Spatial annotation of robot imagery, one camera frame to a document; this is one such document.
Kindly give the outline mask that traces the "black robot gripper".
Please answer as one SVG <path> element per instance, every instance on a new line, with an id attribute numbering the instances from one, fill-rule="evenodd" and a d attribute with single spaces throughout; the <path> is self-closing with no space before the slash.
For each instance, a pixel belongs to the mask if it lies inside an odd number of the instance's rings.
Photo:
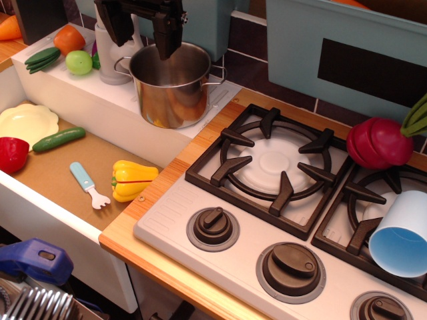
<path id="1" fill-rule="evenodd" d="M 154 40 L 159 58 L 169 59 L 181 46 L 183 27 L 187 23 L 187 12 L 183 10 L 182 1 L 94 1 L 104 27 L 111 40 L 123 46 L 131 39 L 134 32 L 131 14 L 153 22 Z"/>

